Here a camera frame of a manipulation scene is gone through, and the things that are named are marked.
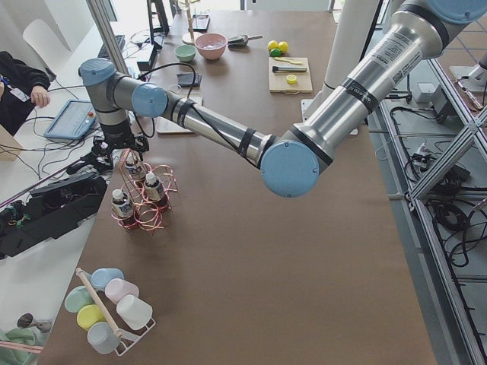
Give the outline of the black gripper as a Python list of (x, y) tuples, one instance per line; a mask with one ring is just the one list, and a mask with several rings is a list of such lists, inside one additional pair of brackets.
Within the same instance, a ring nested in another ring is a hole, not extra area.
[(123, 149), (137, 152), (139, 159), (143, 160), (142, 154), (149, 151), (148, 139), (143, 134), (134, 135), (132, 133), (112, 140), (107, 136), (96, 137), (92, 147), (92, 154), (96, 158), (101, 158), (108, 167), (113, 167), (113, 151)]

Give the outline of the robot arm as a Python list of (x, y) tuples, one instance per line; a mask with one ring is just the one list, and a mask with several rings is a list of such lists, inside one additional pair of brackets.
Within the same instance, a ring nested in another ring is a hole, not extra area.
[(276, 195), (309, 192), (333, 162), (338, 144), (417, 64), (438, 57), (469, 23), (486, 12), (484, 1), (406, 1), (390, 30), (317, 107), (283, 136), (263, 135), (173, 92), (119, 73), (106, 59), (89, 59), (79, 72), (110, 150), (137, 144), (128, 112), (162, 116), (252, 161)]

